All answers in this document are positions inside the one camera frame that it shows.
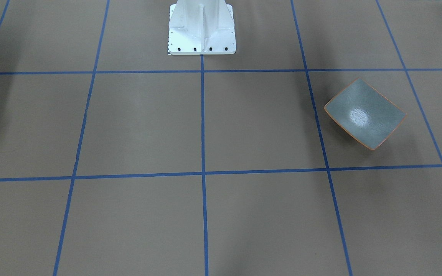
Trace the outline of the grey square plate orange rim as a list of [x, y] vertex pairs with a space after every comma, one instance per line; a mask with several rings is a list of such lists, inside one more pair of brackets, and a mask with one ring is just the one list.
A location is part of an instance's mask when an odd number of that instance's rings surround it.
[[353, 139], [372, 151], [407, 117], [406, 112], [361, 77], [333, 96], [324, 110]]

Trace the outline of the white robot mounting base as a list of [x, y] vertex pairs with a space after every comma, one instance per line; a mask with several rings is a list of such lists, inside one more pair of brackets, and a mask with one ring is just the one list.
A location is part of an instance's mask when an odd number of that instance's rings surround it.
[[230, 55], [237, 50], [233, 7], [224, 0], [178, 0], [170, 5], [169, 55]]

